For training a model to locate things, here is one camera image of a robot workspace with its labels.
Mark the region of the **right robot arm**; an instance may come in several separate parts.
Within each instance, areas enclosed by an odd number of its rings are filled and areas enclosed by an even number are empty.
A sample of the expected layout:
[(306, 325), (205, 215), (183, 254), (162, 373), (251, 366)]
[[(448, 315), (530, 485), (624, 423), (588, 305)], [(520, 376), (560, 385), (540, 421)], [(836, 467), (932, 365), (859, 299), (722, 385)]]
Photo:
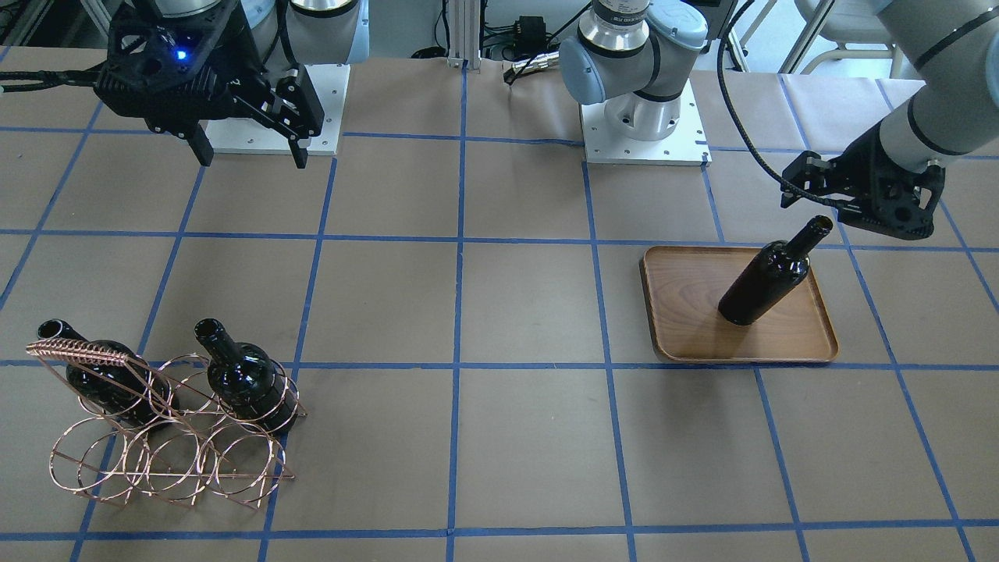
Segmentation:
[(336, 155), (365, 1), (125, 1), (94, 82), (104, 106), (215, 154)]

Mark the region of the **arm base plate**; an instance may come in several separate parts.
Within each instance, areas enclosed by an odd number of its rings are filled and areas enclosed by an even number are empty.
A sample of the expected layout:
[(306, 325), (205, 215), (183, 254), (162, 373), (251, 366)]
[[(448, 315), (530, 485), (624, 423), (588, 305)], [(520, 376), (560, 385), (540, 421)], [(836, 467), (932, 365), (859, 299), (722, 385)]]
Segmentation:
[[(340, 126), (347, 98), (349, 65), (307, 66), (324, 110), (322, 132), (310, 138), (310, 156), (335, 156), (339, 152)], [(204, 128), (215, 153), (289, 155), (288, 139), (249, 118), (207, 121)]]
[(690, 81), (671, 101), (630, 93), (583, 105), (579, 117), (589, 163), (700, 167), (713, 162)]

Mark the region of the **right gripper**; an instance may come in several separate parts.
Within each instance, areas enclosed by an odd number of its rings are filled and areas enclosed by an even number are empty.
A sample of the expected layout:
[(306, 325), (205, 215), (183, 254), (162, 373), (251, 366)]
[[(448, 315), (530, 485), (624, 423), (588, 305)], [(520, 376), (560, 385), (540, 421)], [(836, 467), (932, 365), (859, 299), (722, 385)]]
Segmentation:
[(265, 81), (239, 1), (125, 1), (109, 28), (94, 92), (115, 114), (184, 139), (201, 166), (215, 151), (204, 120), (246, 117), (288, 141), (296, 167), (325, 111), (307, 69)]

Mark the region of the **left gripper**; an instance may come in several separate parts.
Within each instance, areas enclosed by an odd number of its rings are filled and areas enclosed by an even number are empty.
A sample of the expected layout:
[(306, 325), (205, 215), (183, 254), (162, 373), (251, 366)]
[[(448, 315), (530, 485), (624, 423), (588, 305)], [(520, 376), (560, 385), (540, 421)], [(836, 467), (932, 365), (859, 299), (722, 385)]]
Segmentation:
[[(900, 240), (932, 236), (944, 168), (931, 164), (914, 173), (899, 166), (883, 148), (879, 129), (873, 126), (831, 160), (802, 151), (781, 172), (780, 206), (806, 199), (834, 208), (838, 223), (856, 229)], [(833, 192), (849, 201), (825, 197)]]

